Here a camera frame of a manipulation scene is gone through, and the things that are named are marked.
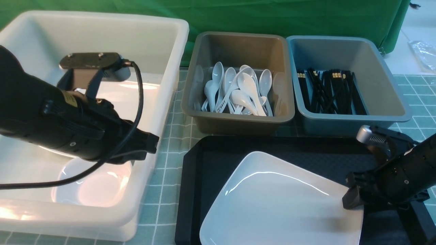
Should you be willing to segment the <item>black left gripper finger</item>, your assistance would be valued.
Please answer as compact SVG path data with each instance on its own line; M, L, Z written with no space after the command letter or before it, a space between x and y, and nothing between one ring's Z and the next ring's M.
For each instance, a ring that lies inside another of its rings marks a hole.
M134 151L156 153L158 143L159 136L150 132L136 130L131 136L131 149Z
M146 155L147 155L146 151L133 151L133 152L120 153L112 157L112 164L122 165L127 162L144 160L146 158Z

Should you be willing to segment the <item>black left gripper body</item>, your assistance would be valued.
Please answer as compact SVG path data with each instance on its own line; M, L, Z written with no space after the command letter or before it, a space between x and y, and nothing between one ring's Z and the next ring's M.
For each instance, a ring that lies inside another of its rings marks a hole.
M74 156L85 160L98 161L116 147L129 130L138 130L134 122L119 117L114 106L106 101L97 102L81 93L62 90L46 90L43 93L43 146L67 152L70 140L92 140L92 146L75 150ZM133 152L131 137L114 155Z

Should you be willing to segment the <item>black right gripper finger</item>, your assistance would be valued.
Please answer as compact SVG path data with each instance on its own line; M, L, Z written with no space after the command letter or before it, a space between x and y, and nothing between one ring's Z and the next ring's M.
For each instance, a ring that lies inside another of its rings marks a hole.
M348 187L363 186L366 182L367 178L365 172L350 172L346 175L346 183Z
M354 208L366 205L364 198L361 196L361 187L350 187L342 197L342 205L346 210L352 210Z

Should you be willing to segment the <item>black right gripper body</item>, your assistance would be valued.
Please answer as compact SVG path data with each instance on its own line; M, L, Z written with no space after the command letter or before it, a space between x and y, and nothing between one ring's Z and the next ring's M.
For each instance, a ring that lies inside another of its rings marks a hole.
M377 169L364 171L360 186L366 205L403 205L430 198L430 151L413 149Z

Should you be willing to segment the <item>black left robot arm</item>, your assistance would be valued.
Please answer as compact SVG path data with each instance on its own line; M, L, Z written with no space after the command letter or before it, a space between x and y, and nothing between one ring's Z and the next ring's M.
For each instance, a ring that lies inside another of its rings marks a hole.
M1 46L1 135L97 162L122 142L133 122L98 99L104 77L131 62L116 52L73 53L60 61L66 73L56 85L24 71Z

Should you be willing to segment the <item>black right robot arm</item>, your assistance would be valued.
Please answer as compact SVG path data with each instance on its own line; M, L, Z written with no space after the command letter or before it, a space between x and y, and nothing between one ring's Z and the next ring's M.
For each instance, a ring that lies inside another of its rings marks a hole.
M404 208L409 202L428 199L425 191L435 185L435 140L415 144L406 137L386 137L390 156L374 169L347 175L344 209L362 205L379 209Z

